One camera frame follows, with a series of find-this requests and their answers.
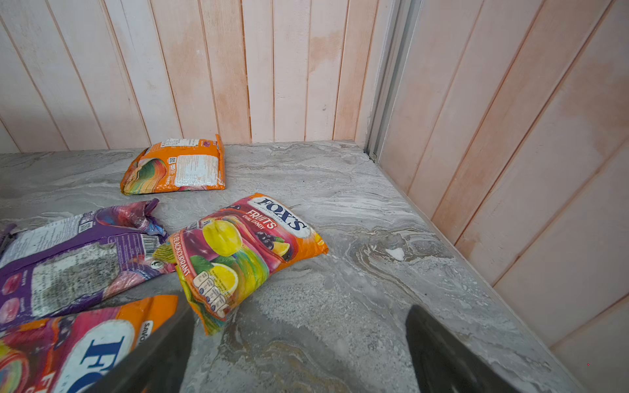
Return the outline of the orange Fox's fruits candy bag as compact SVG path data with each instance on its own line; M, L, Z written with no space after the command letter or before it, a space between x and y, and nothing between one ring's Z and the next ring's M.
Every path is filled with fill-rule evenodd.
M188 304L214 335L273 274L328 251L304 219L257 193L172 234L152 258L175 268Z

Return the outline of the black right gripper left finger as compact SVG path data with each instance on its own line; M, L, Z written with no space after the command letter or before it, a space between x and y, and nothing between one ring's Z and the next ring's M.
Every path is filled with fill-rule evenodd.
M179 392L193 346L195 318L186 301L89 392Z

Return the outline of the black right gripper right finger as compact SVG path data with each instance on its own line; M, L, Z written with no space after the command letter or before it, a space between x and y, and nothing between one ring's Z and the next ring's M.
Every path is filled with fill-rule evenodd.
M516 392L427 310L413 305L406 340L422 392Z

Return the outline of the purple candy bag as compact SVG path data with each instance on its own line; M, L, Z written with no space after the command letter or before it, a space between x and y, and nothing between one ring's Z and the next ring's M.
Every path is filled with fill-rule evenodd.
M168 233L157 198L110 206L1 235L1 330L75 314L174 272L153 259Z

